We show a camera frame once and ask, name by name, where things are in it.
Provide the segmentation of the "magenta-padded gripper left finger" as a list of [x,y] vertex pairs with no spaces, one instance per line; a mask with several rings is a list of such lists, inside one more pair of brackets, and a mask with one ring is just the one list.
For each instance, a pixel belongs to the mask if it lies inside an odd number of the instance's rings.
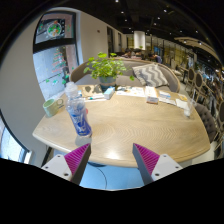
[[91,144],[87,143],[65,156],[60,154],[56,155],[42,169],[79,185],[90,154]]

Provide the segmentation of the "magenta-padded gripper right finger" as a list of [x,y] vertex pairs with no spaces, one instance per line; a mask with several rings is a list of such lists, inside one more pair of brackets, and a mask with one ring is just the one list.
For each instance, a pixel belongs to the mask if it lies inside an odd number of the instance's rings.
[[182,169],[169,155],[159,155],[136,143],[133,144],[132,153],[145,185]]

